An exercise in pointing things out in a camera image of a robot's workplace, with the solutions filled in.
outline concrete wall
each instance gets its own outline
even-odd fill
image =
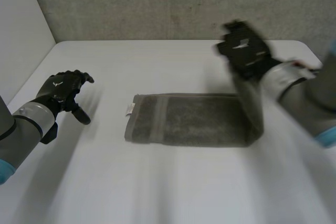
[[[336,38],[335,0],[38,0],[56,41],[216,39],[220,24],[249,20],[269,39],[323,55]]]
[[[54,45],[36,0],[0,0],[0,95],[6,104]]]

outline folded towel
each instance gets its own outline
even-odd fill
[[[238,94],[136,95],[125,139],[177,146],[245,147],[263,133],[258,88],[235,81]]]

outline towel label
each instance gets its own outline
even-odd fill
[[[128,105],[128,106],[127,106],[126,115],[130,115],[130,114],[132,114],[133,109],[134,109],[134,106],[135,106],[135,103],[134,103],[134,102],[133,102],[131,105]]]

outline robotic hand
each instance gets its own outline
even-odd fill
[[[229,34],[217,49],[228,59],[235,85],[260,84],[319,144],[334,146],[336,45],[321,70],[309,69],[299,61],[273,58],[267,44],[246,22],[224,26]]]
[[[50,76],[36,98],[13,115],[0,97],[0,118],[4,122],[0,125],[0,185],[14,174],[39,142],[48,144],[56,138],[58,113],[71,111],[82,124],[91,122],[75,102],[75,96],[87,81],[94,83],[89,74],[79,70]]]

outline table surface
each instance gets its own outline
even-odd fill
[[[58,116],[0,188],[1,223],[335,223],[336,155],[262,95],[265,133],[249,148],[175,147],[124,140],[135,94],[234,92],[214,40],[57,44],[11,101],[14,112],[56,72],[87,71],[77,101],[92,118]],[[274,55],[317,66],[298,41]]]

